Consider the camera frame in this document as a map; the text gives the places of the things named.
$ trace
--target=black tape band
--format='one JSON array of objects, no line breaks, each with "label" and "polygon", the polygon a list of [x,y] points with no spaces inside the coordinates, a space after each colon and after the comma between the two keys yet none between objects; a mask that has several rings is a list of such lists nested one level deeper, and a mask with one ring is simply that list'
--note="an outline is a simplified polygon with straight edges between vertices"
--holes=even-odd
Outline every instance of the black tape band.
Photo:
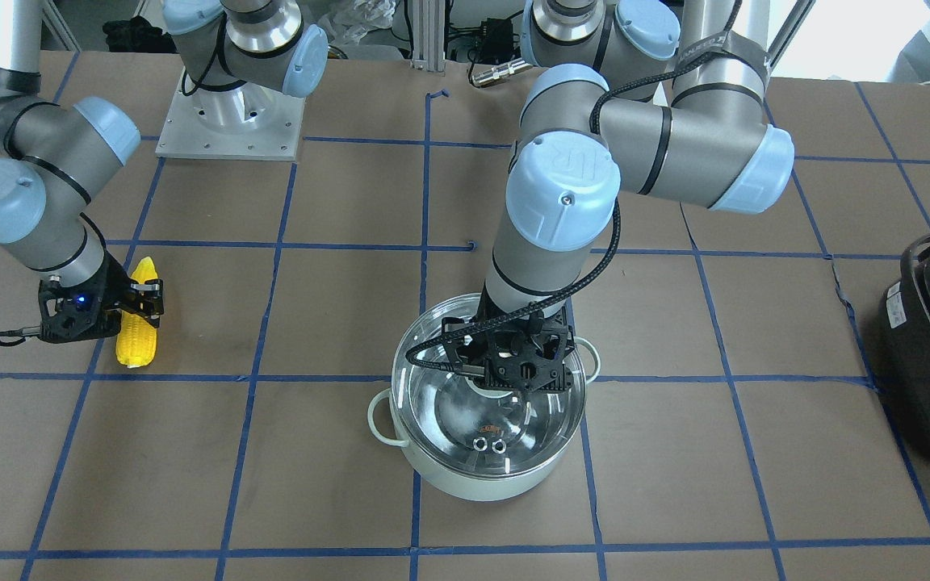
[{"label": "black tape band", "polygon": [[648,172],[648,179],[645,185],[641,186],[638,194],[648,195],[648,192],[656,187],[656,181],[662,170],[662,162],[665,161],[665,152],[669,149],[669,133],[672,133],[672,110],[669,107],[661,107],[662,110],[662,128],[660,129],[660,146],[656,150],[656,161],[652,162],[652,169]]},{"label": "black tape band", "polygon": [[688,63],[695,62],[706,52],[715,52],[720,56],[727,56],[727,58],[745,63],[757,76],[760,76],[764,85],[767,84],[770,77],[770,71],[767,70],[767,52],[756,41],[740,36],[733,30],[707,36],[691,44],[690,47],[684,48],[677,58],[677,69],[683,69]]},{"label": "black tape band", "polygon": [[55,267],[49,267],[47,269],[31,269],[34,272],[53,272],[57,270],[63,270],[67,265],[70,265],[71,262],[74,262],[81,256],[81,253],[84,253],[85,247],[88,246],[88,231],[87,229],[82,228],[82,232],[85,233],[85,238],[82,238],[81,247],[77,248],[77,252],[70,258],[67,258],[66,261],[60,262],[60,264],[55,265]]},{"label": "black tape band", "polygon": [[296,33],[292,36],[292,38],[288,40],[286,44],[282,44],[281,47],[273,49],[273,51],[251,52],[247,51],[247,49],[244,49],[243,47],[239,47],[237,44],[232,44],[232,46],[236,47],[237,51],[243,52],[244,55],[250,56],[251,59],[270,59],[274,58],[274,56],[281,55],[282,52],[287,52],[289,48],[294,48],[296,43],[300,42],[300,37],[304,35],[304,28],[306,28],[304,24],[300,23],[300,28],[296,29]]},{"label": "black tape band", "polygon": [[67,173],[64,172],[63,169],[59,169],[55,165],[52,165],[52,163],[49,163],[45,161],[44,159],[33,156],[33,155],[25,155],[23,156],[23,158],[21,158],[21,161],[32,163],[33,165],[37,165],[38,168],[47,170],[47,172],[56,176],[57,178],[62,180],[65,184],[70,186],[70,189],[73,189],[75,192],[77,192],[77,195],[80,195],[81,198],[84,199],[85,203],[92,203],[92,196],[88,195],[88,190],[82,187],[82,185],[78,183],[78,180],[75,180],[71,178],[69,175],[67,175]]},{"label": "black tape band", "polygon": [[242,78],[239,78],[239,80],[229,82],[227,85],[207,85],[203,84],[203,82],[200,82],[199,88],[203,89],[203,91],[210,91],[212,93],[223,93],[225,91],[240,88],[243,85],[246,85],[246,81],[243,81]]},{"label": "black tape band", "polygon": [[494,270],[497,271],[497,276],[501,277],[501,280],[505,281],[507,286],[514,288],[516,291],[520,291],[520,293],[524,295],[533,295],[533,297],[551,297],[551,295],[554,293],[558,293],[557,290],[553,290],[551,293],[547,293],[547,291],[544,290],[532,290],[532,288],[527,288],[521,284],[517,284],[516,281],[510,279],[509,276],[507,276],[505,272],[502,271],[501,267],[499,267],[497,264],[497,257],[493,257],[493,262]]},{"label": "black tape band", "polygon": [[551,8],[563,16],[569,16],[569,18],[575,18],[576,16],[586,15],[587,12],[591,11],[590,4],[584,6],[583,8],[571,8],[568,6],[563,6],[558,4],[557,0],[547,0],[547,7]]},{"label": "black tape band", "polygon": [[587,39],[590,38],[590,36],[584,36],[583,38],[580,38],[580,40],[558,40],[558,38],[550,36],[550,34],[547,34],[544,30],[540,29],[540,26],[536,23],[535,16],[531,16],[531,19],[533,21],[533,29],[536,30],[540,37],[546,40],[547,43],[558,44],[559,47],[575,47],[577,44],[586,43]]},{"label": "black tape band", "polygon": [[605,51],[609,48],[609,37],[612,36],[613,26],[616,25],[616,11],[605,11],[605,22],[601,24],[601,38],[597,41],[597,52],[594,54],[594,64],[591,69],[601,73],[601,63],[605,61]]},{"label": "black tape band", "polygon": [[274,0],[251,12],[229,11],[228,17],[240,23],[262,23],[278,12],[279,3]]},{"label": "black tape band", "polygon": [[41,73],[0,69],[0,87],[25,95],[37,95],[41,90]]},{"label": "black tape band", "polygon": [[702,91],[734,91],[736,93],[741,93],[742,95],[748,95],[749,97],[752,97],[760,105],[763,104],[763,97],[757,95],[756,91],[753,91],[748,87],[735,85],[734,82],[708,82],[708,84],[695,85],[694,87],[683,91],[672,99],[672,103],[669,103],[669,106],[674,107],[684,98],[694,95],[695,93],[701,93]]}]

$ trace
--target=black cable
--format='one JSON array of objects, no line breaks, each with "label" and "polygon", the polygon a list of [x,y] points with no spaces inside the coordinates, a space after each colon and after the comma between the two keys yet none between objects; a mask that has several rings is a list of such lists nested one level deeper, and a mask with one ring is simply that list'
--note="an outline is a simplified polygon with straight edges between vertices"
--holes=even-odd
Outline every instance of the black cable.
[{"label": "black cable", "polygon": [[199,75],[199,80],[192,82],[191,91],[185,91],[185,80],[189,77],[189,69],[182,71],[182,82],[178,85],[178,91],[181,91],[182,95],[190,97],[193,93],[199,91],[199,87],[202,87],[204,78],[207,78],[207,73],[210,73],[210,69],[214,66],[214,61],[217,60],[218,54],[224,49],[224,27],[226,25],[228,25],[228,12],[221,12],[221,24],[217,27],[217,41],[214,43],[214,52],[211,52],[210,60],[207,61],[207,66],[203,67],[203,73]]},{"label": "black cable", "polygon": [[[742,0],[734,0],[734,7],[731,8],[731,15],[727,16],[727,22],[724,23],[723,30],[721,32],[730,32],[730,30],[734,27],[734,22],[736,19],[738,19],[738,10],[741,10],[741,2]],[[693,61],[684,65],[683,69],[676,69],[671,71],[671,73],[653,74],[653,76],[650,77],[639,78],[639,80],[627,82],[626,85],[616,87],[601,97],[598,97],[598,100],[594,102],[593,109],[591,109],[591,133],[601,133],[601,108],[605,105],[606,102],[609,101],[609,99],[615,98],[623,93],[638,89],[639,87],[643,87],[645,85],[652,85],[656,82],[668,81],[671,80],[671,78],[683,77],[684,74],[691,73],[691,71],[698,69],[698,67],[715,59],[717,56],[720,56],[718,52],[704,52],[704,54],[699,56],[697,59],[694,59]]]},{"label": "black cable", "polygon": [[411,16],[407,14],[409,6],[408,0],[404,0],[404,23],[407,25],[407,44],[411,45],[411,58],[414,58],[414,34],[411,32]]},{"label": "black cable", "polygon": [[472,71],[475,70],[475,63],[479,61],[479,59],[483,58],[483,49],[487,47],[487,41],[490,40],[490,37],[494,36],[494,31],[500,30],[502,26],[504,26],[506,23],[511,23],[513,19],[516,18],[516,16],[521,14],[523,14],[523,10],[516,12],[516,14],[510,15],[506,19],[502,19],[502,21],[497,23],[496,26],[493,26],[490,30],[487,30],[487,36],[484,37],[483,43],[480,43],[480,48],[475,52],[475,58],[469,59],[468,73],[466,73],[466,76],[468,76],[469,85],[472,85],[476,89],[483,89],[483,87],[476,85],[476,83],[472,81]]},{"label": "black cable", "polygon": [[612,261],[612,258],[616,255],[616,249],[619,248],[619,236],[622,228],[622,218],[619,215],[619,199],[616,199],[615,205],[612,209],[612,240],[609,242],[609,248],[605,251],[605,256],[601,258],[601,261],[589,273],[587,276],[584,276],[580,280],[576,280],[573,284],[569,284],[562,290],[556,291],[551,297],[543,299],[536,303],[530,303],[524,308],[513,310],[510,313],[502,314],[502,316],[496,316],[494,319],[486,320],[483,323],[469,324],[468,327],[459,328],[457,331],[451,331],[447,334],[440,334],[432,339],[425,340],[418,345],[414,345],[411,349],[407,350],[405,354],[409,363],[417,365],[418,367],[425,367],[428,369],[439,369],[440,371],[454,372],[454,365],[449,361],[423,361],[418,359],[418,354],[424,352],[426,349],[431,349],[436,345],[442,345],[443,341],[454,341],[461,339],[466,335],[475,335],[479,333],[484,333],[490,331],[491,328],[501,327],[502,324],[508,323],[510,320],[520,319],[523,316],[530,316],[530,314],[548,308],[556,303],[560,303],[572,295],[582,291],[585,286],[590,284],[601,275],[602,272],[605,272],[605,269],[609,267],[609,262]]},{"label": "black cable", "polygon": [[450,11],[455,7],[454,0],[443,0],[443,52],[447,51],[447,45],[450,43]]},{"label": "black cable", "polygon": [[[404,15],[406,16],[407,15],[407,2],[405,0],[397,0],[397,6],[394,8],[394,11],[396,12],[397,8],[399,8],[402,5],[404,7]],[[396,40],[401,41],[401,43],[410,43],[410,40],[407,40],[407,38],[401,38],[397,36],[397,33],[394,32],[394,27],[392,26],[392,23],[390,25],[390,34],[392,37],[396,38]]]}]

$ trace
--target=white label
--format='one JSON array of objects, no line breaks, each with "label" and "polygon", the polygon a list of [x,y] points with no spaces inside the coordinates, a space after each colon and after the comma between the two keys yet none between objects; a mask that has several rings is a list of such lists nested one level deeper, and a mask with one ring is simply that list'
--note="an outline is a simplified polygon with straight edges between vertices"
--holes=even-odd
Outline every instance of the white label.
[{"label": "white label", "polygon": [[889,294],[885,306],[889,312],[889,327],[896,328],[907,322],[907,310],[903,309],[903,294],[899,290],[896,290],[894,294]]}]

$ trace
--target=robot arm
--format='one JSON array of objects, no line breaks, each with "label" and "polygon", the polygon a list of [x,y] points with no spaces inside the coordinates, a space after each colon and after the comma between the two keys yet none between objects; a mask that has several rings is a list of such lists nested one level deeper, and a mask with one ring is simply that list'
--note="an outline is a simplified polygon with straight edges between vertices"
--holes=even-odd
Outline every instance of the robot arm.
[{"label": "robot arm", "polygon": [[[624,4],[646,4],[653,14],[664,10],[654,0],[623,0],[610,22],[601,0],[528,3],[531,52],[542,64],[546,55],[566,64],[542,74],[523,107],[505,214],[476,316],[444,320],[442,335],[408,350],[414,364],[468,376],[480,389],[568,389],[561,378],[572,373],[562,361],[576,342],[563,303],[612,260],[620,188],[750,214],[769,208],[785,188],[794,146],[786,132],[764,125],[761,110],[767,2],[753,0],[740,10],[739,0],[733,6],[687,0],[677,72],[656,74],[664,62],[643,51],[638,74],[651,73],[649,82],[626,84],[586,66],[598,30],[608,31],[602,37],[609,40],[599,41],[594,62],[608,70],[617,55],[639,48],[610,41],[620,30],[619,15],[630,13]],[[578,40],[563,22],[583,33]],[[662,36],[669,37],[672,30]],[[569,61],[568,48],[580,58]],[[668,59],[672,51],[661,55]],[[671,107],[642,102],[661,77],[676,78]],[[638,100],[612,99],[623,95]],[[613,239],[605,257],[578,280],[609,221]],[[446,362],[418,360],[435,345],[443,346]]]},{"label": "robot arm", "polygon": [[154,327],[162,283],[129,279],[82,211],[140,142],[118,107],[87,97],[73,109],[37,96],[40,8],[0,3],[0,244],[40,276],[38,327],[0,333],[68,342],[115,335],[119,310]]},{"label": "robot arm", "polygon": [[163,18],[192,78],[189,94],[253,82],[306,97],[325,72],[328,37],[303,25],[295,0],[169,0]]}]

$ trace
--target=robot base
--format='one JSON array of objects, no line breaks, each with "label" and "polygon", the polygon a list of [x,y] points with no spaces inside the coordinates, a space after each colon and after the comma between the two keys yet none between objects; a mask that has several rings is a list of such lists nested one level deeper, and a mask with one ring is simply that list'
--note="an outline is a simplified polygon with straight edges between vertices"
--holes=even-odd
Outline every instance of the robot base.
[{"label": "robot base", "polygon": [[[204,122],[204,117],[214,122]],[[160,130],[156,155],[296,161],[303,120],[302,98],[258,85],[243,85],[228,93],[200,90],[191,96],[178,87]]]}]

